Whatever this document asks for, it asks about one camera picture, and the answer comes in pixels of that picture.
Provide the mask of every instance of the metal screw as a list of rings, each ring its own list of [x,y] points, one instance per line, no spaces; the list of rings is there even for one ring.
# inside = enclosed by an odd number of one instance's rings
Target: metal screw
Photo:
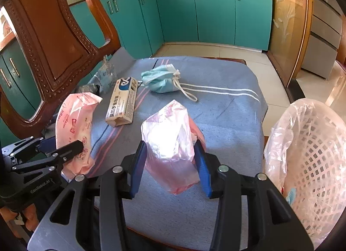
[[[265,181],[267,179],[267,175],[266,174],[263,174],[263,173],[259,173],[257,175],[257,178],[261,181]]]
[[[113,171],[113,173],[120,173],[122,171],[122,167],[121,166],[114,166],[112,171]]]
[[[77,176],[75,177],[75,180],[76,180],[77,182],[80,182],[80,181],[83,181],[84,178],[85,178],[84,175],[79,174],[79,175],[77,175]]]
[[[228,171],[228,166],[227,165],[220,165],[219,166],[219,171],[220,172],[227,172]]]

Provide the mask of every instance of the white elastic string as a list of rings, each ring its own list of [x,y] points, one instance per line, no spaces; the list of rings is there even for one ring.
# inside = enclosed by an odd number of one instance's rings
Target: white elastic string
[[[189,93],[189,92],[186,92],[181,86],[180,86],[180,83],[179,81],[173,77],[173,85],[178,88],[181,92],[183,92],[183,94],[188,97],[191,101],[194,101],[194,102],[197,102],[198,99],[195,95]]]
[[[221,94],[221,95],[231,95],[231,96],[249,96],[254,98],[256,101],[259,101],[255,96],[248,94],[248,93],[238,93],[238,94],[232,94],[232,93],[223,93],[223,92],[214,92],[214,91],[207,91],[207,90],[197,90],[197,89],[190,89],[190,88],[184,88],[184,90],[189,90],[189,91],[196,91],[196,92],[204,92],[204,93],[212,93],[212,94]]]
[[[230,89],[230,88],[222,88],[222,87],[200,86],[200,85],[193,85],[193,84],[187,84],[187,83],[180,83],[180,85],[186,85],[186,86],[198,87],[198,88],[228,90],[228,91],[249,91],[249,92],[254,93],[256,96],[258,96],[257,93],[254,90],[251,90],[251,89]]]

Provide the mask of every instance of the face mask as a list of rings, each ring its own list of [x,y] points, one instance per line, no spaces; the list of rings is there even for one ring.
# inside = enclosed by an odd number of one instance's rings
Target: face mask
[[[186,92],[179,83],[180,71],[172,64],[161,65],[141,73],[143,84],[151,91],[166,93],[180,90],[191,101],[197,102],[197,97]]]

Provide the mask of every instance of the white plastic basket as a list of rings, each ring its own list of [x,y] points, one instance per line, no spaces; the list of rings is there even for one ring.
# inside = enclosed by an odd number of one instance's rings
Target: white plastic basket
[[[345,123],[325,104],[300,99],[272,128],[264,156],[284,196],[296,189],[291,207],[317,248],[346,207]]]

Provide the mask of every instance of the metal handle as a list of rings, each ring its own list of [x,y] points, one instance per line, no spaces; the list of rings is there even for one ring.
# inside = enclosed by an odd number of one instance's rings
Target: metal handle
[[[11,62],[11,65],[12,65],[12,67],[13,67],[14,71],[16,72],[17,76],[18,76],[18,77],[20,77],[20,74],[19,74],[19,72],[18,72],[18,70],[17,70],[16,66],[15,66],[15,65],[14,65],[14,63],[13,63],[12,58],[10,58],[10,62]]]
[[[11,88],[12,86],[11,86],[10,82],[8,82],[8,80],[7,80],[6,76],[5,76],[5,74],[3,73],[2,69],[0,69],[0,72],[2,74],[3,79],[6,81],[8,88]]]
[[[113,4],[114,4],[114,7],[115,7],[115,12],[119,12],[119,9],[118,9],[118,5],[117,5],[117,1],[116,0],[113,0]]]
[[[112,4],[110,3],[110,1],[107,1],[107,4],[108,4],[108,7],[109,7],[109,10],[110,10],[110,14],[113,14],[113,8],[112,8]]]

